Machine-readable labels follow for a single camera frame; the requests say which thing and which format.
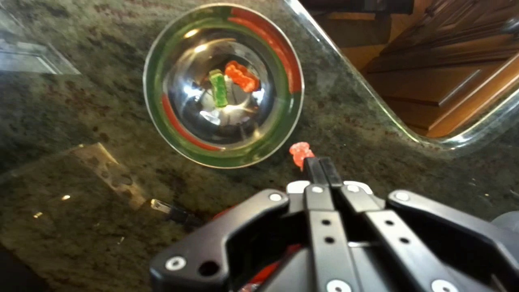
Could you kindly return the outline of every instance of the screw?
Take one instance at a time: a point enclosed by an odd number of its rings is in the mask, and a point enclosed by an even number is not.
[[[168,213],[172,211],[172,208],[162,205],[162,201],[159,201],[159,200],[155,200],[155,198],[152,198],[152,200],[149,201],[149,206],[151,206],[151,210],[155,210],[155,211],[164,213],[164,214],[168,214]]]
[[[185,258],[181,258],[181,257],[173,257],[173,258],[170,258],[170,260],[165,261],[165,270],[168,270],[168,271],[180,271],[180,270],[185,268],[185,265],[186,265]]]
[[[394,193],[394,198],[399,200],[399,201],[408,201],[408,193],[405,193],[405,192],[396,192],[396,193]]]
[[[444,279],[433,281],[431,289],[433,292],[457,292],[457,287]]]
[[[313,193],[323,193],[324,190],[321,187],[311,187]]]
[[[326,292],[352,292],[352,287],[344,281],[334,279],[326,284]]]
[[[269,200],[271,200],[271,201],[275,201],[275,203],[277,203],[277,201],[282,201],[282,195],[272,193],[272,195],[269,195]]]

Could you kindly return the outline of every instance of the stainless steel bowl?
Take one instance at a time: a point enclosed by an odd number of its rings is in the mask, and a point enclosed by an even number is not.
[[[155,128],[180,154],[238,169],[266,159],[292,133],[303,78],[271,21],[243,7],[209,5],[172,21],[155,39],[144,98]]]

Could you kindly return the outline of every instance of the bolt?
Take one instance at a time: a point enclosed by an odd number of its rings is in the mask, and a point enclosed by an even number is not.
[[[324,190],[321,187],[311,187],[313,193],[323,193]]]
[[[185,268],[185,265],[186,265],[185,258],[181,258],[181,257],[173,257],[173,258],[170,258],[170,260],[165,261],[165,270],[168,270],[168,271],[180,271],[180,270]]]
[[[433,292],[457,292],[457,287],[444,279],[433,281],[431,289]]]
[[[396,193],[394,193],[394,198],[399,200],[399,201],[408,201],[408,193],[405,193],[405,192],[396,192]]]
[[[326,292],[352,292],[352,287],[344,281],[334,279],[326,284]]]
[[[269,195],[269,200],[271,200],[271,201],[275,201],[275,203],[277,203],[277,201],[282,201],[282,195],[272,193],[272,195]]]
[[[305,193],[305,188],[310,185],[308,180],[295,180],[295,182],[290,182],[285,188],[287,193],[292,193],[292,195],[301,195]]]

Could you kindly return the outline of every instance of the speckled stone surface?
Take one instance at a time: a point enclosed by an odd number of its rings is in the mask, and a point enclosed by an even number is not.
[[[185,234],[149,200],[207,219],[263,188],[282,190],[298,179],[287,148],[300,140],[379,197],[408,188],[485,219],[519,208],[517,115],[456,151],[421,141],[287,4],[238,2],[271,18],[300,57],[305,107],[288,143],[243,171],[183,159],[154,130],[141,75],[159,31],[203,4],[3,2],[79,72],[0,75],[0,240],[53,291],[149,291],[149,260]]]

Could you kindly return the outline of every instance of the wooden cabinet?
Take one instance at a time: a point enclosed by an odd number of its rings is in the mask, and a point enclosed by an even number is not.
[[[434,0],[365,72],[417,133],[470,125],[519,85],[517,0]]]

